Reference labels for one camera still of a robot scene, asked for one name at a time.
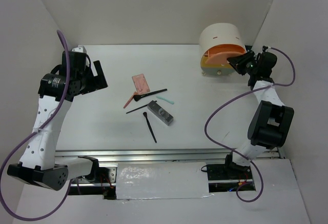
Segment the orange drawer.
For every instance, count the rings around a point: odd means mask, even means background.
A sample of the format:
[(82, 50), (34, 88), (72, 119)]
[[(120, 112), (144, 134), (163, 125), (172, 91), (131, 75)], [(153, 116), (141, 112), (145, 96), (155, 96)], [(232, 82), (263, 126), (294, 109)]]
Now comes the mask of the orange drawer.
[(234, 44), (222, 44), (210, 48), (205, 56), (208, 56), (208, 64), (214, 65), (225, 65), (227, 64), (228, 57), (241, 56), (246, 53), (245, 48)]

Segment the cream round drawer organizer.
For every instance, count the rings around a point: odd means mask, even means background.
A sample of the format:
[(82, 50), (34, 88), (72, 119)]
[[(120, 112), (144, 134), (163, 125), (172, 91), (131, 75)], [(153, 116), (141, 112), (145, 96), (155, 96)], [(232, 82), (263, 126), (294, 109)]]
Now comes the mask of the cream round drawer organizer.
[[(230, 23), (216, 23), (206, 27), (199, 37), (200, 59), (212, 47), (222, 44), (234, 44), (245, 48), (238, 28)], [(229, 63), (225, 65), (214, 65), (212, 68), (202, 71), (204, 76), (226, 76), (235, 70)]]

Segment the pink makeup palette card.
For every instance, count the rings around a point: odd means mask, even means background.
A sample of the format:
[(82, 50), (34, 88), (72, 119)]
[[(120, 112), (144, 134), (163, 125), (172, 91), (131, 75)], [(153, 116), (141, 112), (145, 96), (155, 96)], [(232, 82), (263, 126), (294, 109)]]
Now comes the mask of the pink makeup palette card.
[(139, 95), (150, 92), (150, 88), (148, 86), (148, 83), (146, 81), (144, 74), (134, 75), (134, 76), (132, 76), (132, 80), (133, 80), (134, 86), (136, 88), (136, 92)]

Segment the black fan makeup brush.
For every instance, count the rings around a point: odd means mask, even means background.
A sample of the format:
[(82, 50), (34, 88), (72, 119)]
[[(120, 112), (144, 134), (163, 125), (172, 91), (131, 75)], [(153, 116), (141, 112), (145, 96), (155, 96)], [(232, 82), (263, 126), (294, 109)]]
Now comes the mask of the black fan makeup brush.
[(155, 95), (155, 94), (158, 94), (158, 93), (161, 93), (161, 92), (165, 92), (165, 91), (167, 91), (167, 89), (161, 89), (161, 90), (149, 92), (149, 93), (146, 93), (146, 94), (136, 94), (136, 95), (133, 96), (133, 99), (135, 101), (139, 101), (140, 99), (142, 99), (144, 97)]

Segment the black angled makeup brush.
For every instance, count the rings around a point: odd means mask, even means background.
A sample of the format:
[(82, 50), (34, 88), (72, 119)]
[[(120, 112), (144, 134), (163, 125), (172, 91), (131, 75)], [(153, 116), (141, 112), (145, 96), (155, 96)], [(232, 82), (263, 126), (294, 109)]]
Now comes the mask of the black angled makeup brush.
[(152, 129), (151, 124), (150, 124), (149, 119), (148, 119), (147, 112), (143, 112), (143, 116), (144, 116), (145, 119), (146, 119), (146, 122), (147, 122), (147, 125), (148, 125), (148, 128), (149, 128), (149, 131), (150, 131), (150, 133), (151, 133), (151, 135), (152, 135), (152, 137), (153, 137), (154, 142), (157, 143), (157, 140), (156, 140), (156, 138), (155, 138), (155, 135), (154, 135), (153, 129)]

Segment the silver black cosmetics box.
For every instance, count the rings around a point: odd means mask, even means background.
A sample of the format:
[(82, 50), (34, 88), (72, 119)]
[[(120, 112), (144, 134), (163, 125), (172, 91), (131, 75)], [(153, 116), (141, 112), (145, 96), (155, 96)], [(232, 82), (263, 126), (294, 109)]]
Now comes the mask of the silver black cosmetics box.
[(157, 102), (151, 101), (147, 105), (148, 110), (150, 110), (157, 118), (159, 118), (164, 124), (169, 126), (173, 120), (174, 117), (167, 112), (163, 107), (161, 107)]

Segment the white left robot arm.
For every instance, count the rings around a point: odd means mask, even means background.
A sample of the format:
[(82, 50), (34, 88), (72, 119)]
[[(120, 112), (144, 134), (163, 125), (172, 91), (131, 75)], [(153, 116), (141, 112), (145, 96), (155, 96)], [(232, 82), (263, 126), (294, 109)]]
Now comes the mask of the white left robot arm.
[(85, 178), (95, 182), (100, 178), (97, 159), (78, 156), (55, 159), (60, 131), (74, 97), (108, 86), (100, 61), (91, 62), (85, 47), (69, 51), (70, 73), (66, 56), (62, 63), (46, 74), (38, 90), (38, 113), (33, 126), (35, 135), (16, 164), (10, 164), (7, 175), (29, 185), (60, 190), (66, 181)]

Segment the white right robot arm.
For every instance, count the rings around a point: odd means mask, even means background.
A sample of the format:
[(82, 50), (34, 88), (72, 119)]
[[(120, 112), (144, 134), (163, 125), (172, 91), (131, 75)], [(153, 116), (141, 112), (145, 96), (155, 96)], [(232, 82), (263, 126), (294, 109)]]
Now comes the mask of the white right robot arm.
[(243, 55), (229, 57), (231, 67), (240, 75), (249, 75), (248, 86), (258, 101), (258, 108), (248, 128), (248, 140), (236, 152), (225, 158), (223, 173), (235, 178), (249, 169), (251, 161), (266, 150), (280, 148), (287, 138), (294, 109), (286, 106), (279, 98), (271, 78), (277, 56), (263, 51), (249, 51)]

